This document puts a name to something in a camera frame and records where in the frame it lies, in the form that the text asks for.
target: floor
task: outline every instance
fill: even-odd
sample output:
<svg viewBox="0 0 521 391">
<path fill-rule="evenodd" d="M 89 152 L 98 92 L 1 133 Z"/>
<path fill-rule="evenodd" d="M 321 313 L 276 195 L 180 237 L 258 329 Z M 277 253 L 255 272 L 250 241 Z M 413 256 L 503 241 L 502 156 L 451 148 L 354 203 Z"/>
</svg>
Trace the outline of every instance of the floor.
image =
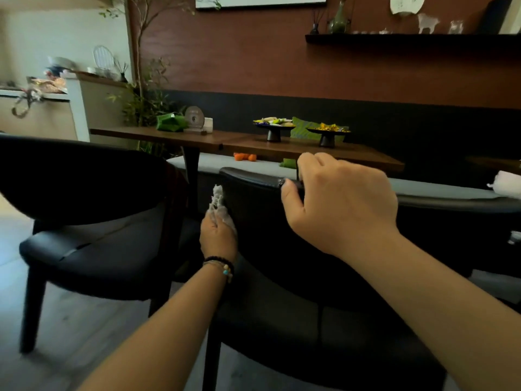
<svg viewBox="0 0 521 391">
<path fill-rule="evenodd" d="M 27 267 L 18 254 L 18 244 L 30 235 L 31 227 L 32 222 L 0 195 L 0 390 L 74 391 L 147 320 L 148 302 L 97 299 L 47 284 L 37 348 L 22 357 L 18 354 L 18 335 Z M 495 288 L 502 297 L 521 297 L 519 280 L 507 279 L 506 286 L 498 286 L 494 277 L 485 276 L 481 277 L 482 287 Z M 179 287 L 173 284 L 171 292 Z M 203 344 L 186 391 L 201 390 L 204 351 Z M 226 346 L 221 349 L 218 391 L 297 389 L 326 390 L 277 373 Z M 449 378 L 445 390 L 458 388 Z"/>
</svg>

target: reddish-brown wall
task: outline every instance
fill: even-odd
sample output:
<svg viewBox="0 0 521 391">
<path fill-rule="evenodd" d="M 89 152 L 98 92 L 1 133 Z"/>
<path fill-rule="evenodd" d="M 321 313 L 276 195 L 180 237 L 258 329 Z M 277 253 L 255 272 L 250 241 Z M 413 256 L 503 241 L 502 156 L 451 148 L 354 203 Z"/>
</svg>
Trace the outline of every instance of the reddish-brown wall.
<svg viewBox="0 0 521 391">
<path fill-rule="evenodd" d="M 426 0 L 422 12 L 475 26 L 489 0 Z M 337 0 L 328 0 L 329 16 Z M 352 30 L 417 32 L 389 0 L 355 0 L 346 7 Z M 320 27 L 325 32 L 325 18 Z M 512 56 L 398 49 L 350 50 L 307 45 L 310 8 L 198 12 L 164 11 L 147 29 L 143 58 L 170 59 L 167 89 L 378 102 L 521 108 L 521 69 Z"/>
</svg>

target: black beaded bracelet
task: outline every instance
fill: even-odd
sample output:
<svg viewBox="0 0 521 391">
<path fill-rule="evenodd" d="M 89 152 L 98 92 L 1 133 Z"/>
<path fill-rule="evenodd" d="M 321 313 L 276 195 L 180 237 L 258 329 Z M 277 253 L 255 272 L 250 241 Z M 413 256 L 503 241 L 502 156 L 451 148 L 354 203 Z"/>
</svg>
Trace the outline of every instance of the black beaded bracelet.
<svg viewBox="0 0 521 391">
<path fill-rule="evenodd" d="M 203 265 L 208 262 L 219 262 L 223 265 L 224 271 L 223 274 L 231 279 L 233 275 L 235 274 L 235 268 L 233 267 L 233 263 L 228 261 L 227 259 L 224 259 L 220 256 L 209 256 L 208 258 L 205 258 L 203 261 Z"/>
</svg>

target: person's left hand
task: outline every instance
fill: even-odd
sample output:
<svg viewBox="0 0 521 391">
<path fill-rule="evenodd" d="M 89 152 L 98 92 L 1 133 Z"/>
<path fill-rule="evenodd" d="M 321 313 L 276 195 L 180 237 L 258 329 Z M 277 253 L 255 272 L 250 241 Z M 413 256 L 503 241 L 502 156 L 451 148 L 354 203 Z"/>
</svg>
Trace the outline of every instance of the person's left hand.
<svg viewBox="0 0 521 391">
<path fill-rule="evenodd" d="M 217 225 L 212 221 L 209 212 L 201 223 L 201 251 L 205 258 L 220 256 L 235 263 L 237 258 L 237 239 L 231 228 L 216 215 Z"/>
</svg>

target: chair leg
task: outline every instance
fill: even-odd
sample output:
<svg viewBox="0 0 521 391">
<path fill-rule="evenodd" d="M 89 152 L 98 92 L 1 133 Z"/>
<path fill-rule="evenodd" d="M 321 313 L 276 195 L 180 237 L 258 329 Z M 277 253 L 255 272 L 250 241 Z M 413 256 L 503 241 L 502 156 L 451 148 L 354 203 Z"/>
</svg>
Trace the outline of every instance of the chair leg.
<svg viewBox="0 0 521 391">
<path fill-rule="evenodd" d="M 29 267 L 20 333 L 20 353 L 22 354 L 30 353 L 36 345 L 46 283 L 47 280 L 38 274 L 38 270 Z"/>
<path fill-rule="evenodd" d="M 150 300 L 150 308 L 148 309 L 148 318 L 158 311 L 170 298 L 171 281 L 167 281 L 158 289 L 156 295 Z"/>
<path fill-rule="evenodd" d="M 210 325 L 208 329 L 208 341 L 206 343 L 202 391 L 215 391 L 220 353 L 221 340 L 219 339 L 219 333 L 215 326 Z"/>
</svg>

